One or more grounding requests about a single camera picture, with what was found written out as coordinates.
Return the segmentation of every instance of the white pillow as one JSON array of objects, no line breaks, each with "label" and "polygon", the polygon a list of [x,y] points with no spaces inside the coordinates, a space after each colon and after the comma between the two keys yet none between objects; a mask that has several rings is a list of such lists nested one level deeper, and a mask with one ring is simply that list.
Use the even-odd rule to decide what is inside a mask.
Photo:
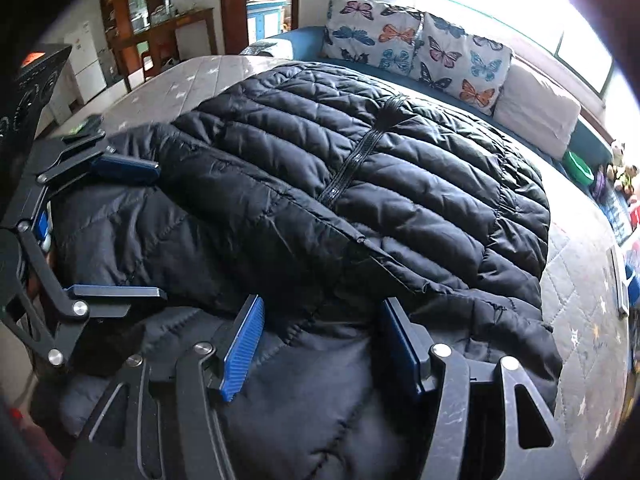
[{"label": "white pillow", "polygon": [[512,53],[498,41],[467,34],[462,27],[427,12],[409,77],[491,115]]},{"label": "white pillow", "polygon": [[407,75],[422,12],[373,0],[330,0],[322,52],[327,57]]},{"label": "white pillow", "polygon": [[575,130],[580,103],[525,63],[513,60],[494,119],[561,160]]}]

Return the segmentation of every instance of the window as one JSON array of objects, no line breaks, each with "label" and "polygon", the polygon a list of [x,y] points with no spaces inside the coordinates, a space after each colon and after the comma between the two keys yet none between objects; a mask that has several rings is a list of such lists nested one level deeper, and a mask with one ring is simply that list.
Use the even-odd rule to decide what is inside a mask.
[{"label": "window", "polygon": [[[417,0],[425,9],[442,9],[445,18],[461,24],[497,20],[548,50],[558,61],[587,83],[596,94],[606,90],[612,70],[612,57],[589,23],[568,0]],[[491,25],[481,30],[490,30]]]}]

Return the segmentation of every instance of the butterfly pillow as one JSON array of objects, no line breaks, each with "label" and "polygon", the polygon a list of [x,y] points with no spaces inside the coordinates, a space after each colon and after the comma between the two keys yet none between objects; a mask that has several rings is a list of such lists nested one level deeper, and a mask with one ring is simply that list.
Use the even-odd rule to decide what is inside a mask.
[{"label": "butterfly pillow", "polygon": [[512,51],[498,41],[425,14],[416,39],[410,73],[429,88],[442,90],[491,115],[511,64]]},{"label": "butterfly pillow", "polygon": [[330,0],[322,52],[408,75],[423,13],[371,0]]}]

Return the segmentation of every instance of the door frame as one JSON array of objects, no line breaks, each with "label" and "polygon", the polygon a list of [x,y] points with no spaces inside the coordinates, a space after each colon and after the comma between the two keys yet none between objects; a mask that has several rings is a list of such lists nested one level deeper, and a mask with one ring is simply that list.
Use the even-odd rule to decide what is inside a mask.
[{"label": "door frame", "polygon": [[[298,28],[300,0],[291,0],[291,29]],[[222,32],[226,54],[240,54],[249,46],[249,32],[246,27],[246,0],[220,0]]]}]

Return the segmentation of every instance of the bed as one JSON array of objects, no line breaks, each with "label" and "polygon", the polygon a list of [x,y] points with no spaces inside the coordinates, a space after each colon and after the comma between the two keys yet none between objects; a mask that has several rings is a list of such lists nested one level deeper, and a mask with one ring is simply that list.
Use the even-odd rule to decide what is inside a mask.
[{"label": "bed", "polygon": [[[103,128],[171,121],[234,83],[290,62],[258,56],[190,59],[143,84],[104,114]],[[398,90],[420,98],[413,90]],[[598,207],[540,156],[518,143],[542,174],[551,209],[542,309],[564,367],[556,420],[584,474],[612,441],[623,409],[628,327],[618,314],[613,232]]]}]

